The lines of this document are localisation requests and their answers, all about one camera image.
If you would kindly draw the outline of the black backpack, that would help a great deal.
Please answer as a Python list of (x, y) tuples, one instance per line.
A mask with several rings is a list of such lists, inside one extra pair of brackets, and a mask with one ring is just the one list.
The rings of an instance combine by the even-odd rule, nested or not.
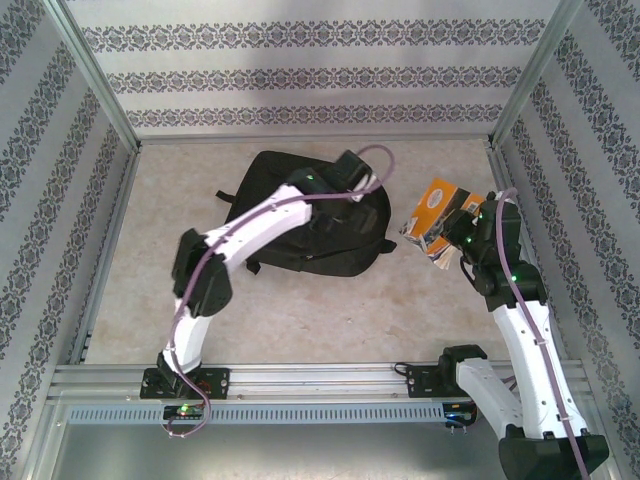
[[(278, 151), (258, 153), (235, 194), (216, 192), (219, 199), (231, 205), (226, 220), (236, 219), (267, 199), (295, 170), (325, 163), (334, 162)], [(246, 268), (254, 274), (263, 265), (334, 277), (363, 273), (379, 255), (388, 254), (396, 247), (395, 242), (386, 238), (391, 219), (387, 192), (380, 187), (365, 195), (363, 203), (377, 211), (377, 221), (368, 233), (359, 234), (340, 225), (326, 230), (312, 218), (250, 256)]]

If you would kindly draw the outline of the orange National Geography magazine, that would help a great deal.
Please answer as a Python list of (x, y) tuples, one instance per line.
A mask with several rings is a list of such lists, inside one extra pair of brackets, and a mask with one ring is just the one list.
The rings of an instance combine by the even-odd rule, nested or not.
[(456, 210), (476, 215), (484, 198), (435, 178), (399, 233), (441, 270), (449, 268), (455, 248), (442, 236), (446, 218)]

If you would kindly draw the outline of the grey metal tray sheet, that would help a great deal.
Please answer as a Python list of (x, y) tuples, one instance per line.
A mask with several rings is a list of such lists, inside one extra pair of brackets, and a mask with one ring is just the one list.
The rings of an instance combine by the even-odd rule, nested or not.
[(491, 429), (437, 424), (72, 425), (52, 480), (506, 480)]

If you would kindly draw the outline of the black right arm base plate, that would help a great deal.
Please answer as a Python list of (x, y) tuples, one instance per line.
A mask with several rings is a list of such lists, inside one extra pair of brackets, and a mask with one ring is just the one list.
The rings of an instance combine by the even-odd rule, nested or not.
[(452, 371), (430, 365), (409, 365), (405, 378), (410, 398), (469, 398)]

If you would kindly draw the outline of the aluminium mounting rail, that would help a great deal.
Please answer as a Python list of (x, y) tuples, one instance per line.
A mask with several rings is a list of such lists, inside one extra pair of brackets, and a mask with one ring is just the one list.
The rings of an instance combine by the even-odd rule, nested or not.
[[(62, 365), (46, 400), (66, 403), (138, 402), (145, 365)], [(404, 401), (406, 380), (391, 363), (230, 365), (229, 402), (349, 403)]]

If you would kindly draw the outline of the aluminium frame post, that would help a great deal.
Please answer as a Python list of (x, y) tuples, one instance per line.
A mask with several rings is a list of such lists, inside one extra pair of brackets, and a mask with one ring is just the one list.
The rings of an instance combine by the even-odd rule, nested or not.
[(544, 73), (554, 51), (571, 26), (584, 0), (559, 0), (557, 8), (541, 34), (540, 40), (529, 58), (513, 93), (507, 100), (497, 123), (489, 135), (492, 149), (499, 147), (510, 132), (524, 105)]
[(41, 0), (41, 3), (119, 137), (129, 150), (138, 151), (140, 140), (65, 0)]

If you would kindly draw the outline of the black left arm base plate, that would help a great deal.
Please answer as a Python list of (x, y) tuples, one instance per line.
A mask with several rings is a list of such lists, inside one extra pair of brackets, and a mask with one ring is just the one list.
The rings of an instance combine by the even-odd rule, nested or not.
[[(227, 368), (197, 368), (187, 374), (187, 378), (209, 399), (225, 400), (230, 383)], [(162, 373), (158, 368), (144, 370), (140, 386), (141, 399), (197, 400), (202, 396), (173, 371)]]

